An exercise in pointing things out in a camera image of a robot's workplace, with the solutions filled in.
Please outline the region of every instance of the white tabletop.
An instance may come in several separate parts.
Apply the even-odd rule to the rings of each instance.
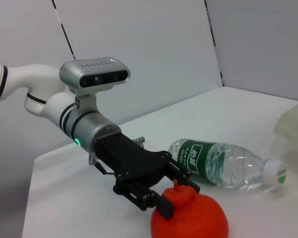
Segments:
[[[298,154],[276,143],[273,127],[298,101],[223,87],[121,125],[145,148],[167,150],[180,138],[244,146],[264,158],[284,160],[281,190],[224,189],[200,184],[223,208],[230,238],[298,238]],[[23,238],[150,238],[152,209],[140,211],[112,191],[113,176],[88,165],[71,144],[34,163]],[[172,186],[163,179],[159,193]]]

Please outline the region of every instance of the plastic water bottle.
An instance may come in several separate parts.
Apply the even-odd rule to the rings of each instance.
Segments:
[[[236,145],[181,139],[171,144],[169,152],[193,177],[207,183],[232,187],[258,183],[280,186],[286,179],[283,162],[264,160]]]

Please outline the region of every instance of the red fruit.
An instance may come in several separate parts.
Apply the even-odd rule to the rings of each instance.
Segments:
[[[198,194],[192,187],[178,186],[177,181],[162,195],[174,204],[174,213],[166,220],[153,212],[152,238],[227,238],[226,216],[211,197]]]

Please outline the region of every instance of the bottle cap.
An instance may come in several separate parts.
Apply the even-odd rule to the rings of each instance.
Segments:
[[[278,160],[269,160],[264,166],[264,183],[281,186],[286,179],[286,165]]]

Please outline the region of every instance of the robotic arm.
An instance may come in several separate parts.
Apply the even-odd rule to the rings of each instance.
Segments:
[[[150,188],[166,176],[199,192],[200,188],[189,180],[190,172],[179,167],[169,152],[147,151],[130,140],[97,109],[97,92],[129,78],[129,69],[110,57],[69,61],[60,70],[41,64],[17,68],[0,65],[0,100],[17,88],[28,88],[25,108],[53,122],[82,147],[89,154],[90,165],[104,175],[114,175],[116,194],[143,211],[155,206],[170,219],[174,205]],[[64,92],[65,84],[75,96]],[[98,160],[114,172],[108,173]]]

